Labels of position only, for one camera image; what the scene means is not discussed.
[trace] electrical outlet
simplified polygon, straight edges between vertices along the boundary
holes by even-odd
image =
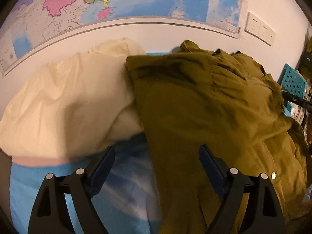
[[[249,12],[245,31],[258,36],[261,22],[262,21],[259,18]]]
[[[268,33],[268,29],[270,29],[270,27],[265,23],[265,22],[261,22],[260,25],[260,30],[258,33],[258,37],[264,41],[266,41],[266,36]]]
[[[270,46],[273,46],[275,40],[276,32],[274,32],[271,28],[268,28],[266,33],[265,42],[268,43]]]

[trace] cream colored cloth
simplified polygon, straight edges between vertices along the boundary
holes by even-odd
[[[0,147],[14,157],[74,159],[143,130],[124,67],[146,54],[122,38],[43,66],[7,106]]]

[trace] white wall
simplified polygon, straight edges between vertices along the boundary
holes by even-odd
[[[285,63],[292,67],[297,65],[304,48],[308,20],[294,0],[249,0],[248,10],[277,32],[273,47],[246,32],[243,32],[238,40],[208,30],[169,24],[123,25],[88,32],[84,31],[95,26],[83,27],[77,30],[77,35],[60,40],[28,57],[0,80],[0,117],[22,84],[43,64],[60,61],[105,40],[120,37],[132,38],[142,45],[146,52],[168,52],[186,39],[212,51],[217,48],[229,53],[239,50],[261,63],[277,80]]]

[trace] blue sheet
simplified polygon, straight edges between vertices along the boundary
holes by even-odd
[[[92,203],[110,234],[157,234],[161,226],[159,195],[144,134],[115,144],[116,161]],[[41,183],[47,173],[65,176],[86,167],[92,157],[60,166],[30,168],[13,164],[10,207],[14,227],[27,234],[29,218]],[[77,234],[83,234],[70,195],[69,214]]]

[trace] teal plastic basket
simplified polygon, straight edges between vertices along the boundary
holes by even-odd
[[[284,66],[284,76],[281,85],[291,94],[304,98],[307,83],[305,79],[288,64]]]

